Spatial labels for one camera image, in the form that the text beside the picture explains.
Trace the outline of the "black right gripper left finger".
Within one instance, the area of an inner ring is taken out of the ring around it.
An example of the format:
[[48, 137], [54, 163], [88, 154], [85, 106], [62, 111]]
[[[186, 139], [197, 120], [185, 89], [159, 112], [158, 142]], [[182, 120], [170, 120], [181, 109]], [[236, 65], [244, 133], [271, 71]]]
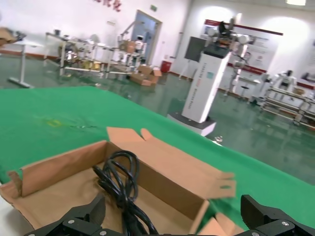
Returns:
[[27, 233], [27, 236], [103, 236], [105, 196], [98, 194], [89, 204], [71, 208], [61, 219]]

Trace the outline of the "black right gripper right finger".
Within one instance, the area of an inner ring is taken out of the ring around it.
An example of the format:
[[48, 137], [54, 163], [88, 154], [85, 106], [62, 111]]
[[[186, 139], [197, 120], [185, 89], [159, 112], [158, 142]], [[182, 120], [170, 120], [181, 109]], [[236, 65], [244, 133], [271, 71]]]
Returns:
[[241, 196], [241, 217], [248, 227], [242, 236], [315, 236], [313, 228], [278, 208], [259, 204], [250, 195]]

